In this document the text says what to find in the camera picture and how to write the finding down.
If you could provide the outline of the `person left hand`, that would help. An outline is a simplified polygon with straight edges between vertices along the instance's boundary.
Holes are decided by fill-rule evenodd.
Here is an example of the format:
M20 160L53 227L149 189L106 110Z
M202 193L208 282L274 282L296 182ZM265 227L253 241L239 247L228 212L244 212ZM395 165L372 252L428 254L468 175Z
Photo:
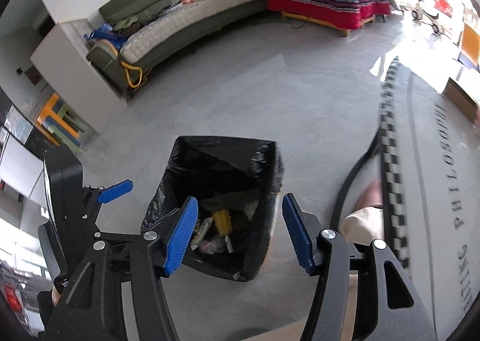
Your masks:
M58 305L61 297L62 297L62 294L58 292L55 286L53 286L51 290L51 301L55 307Z

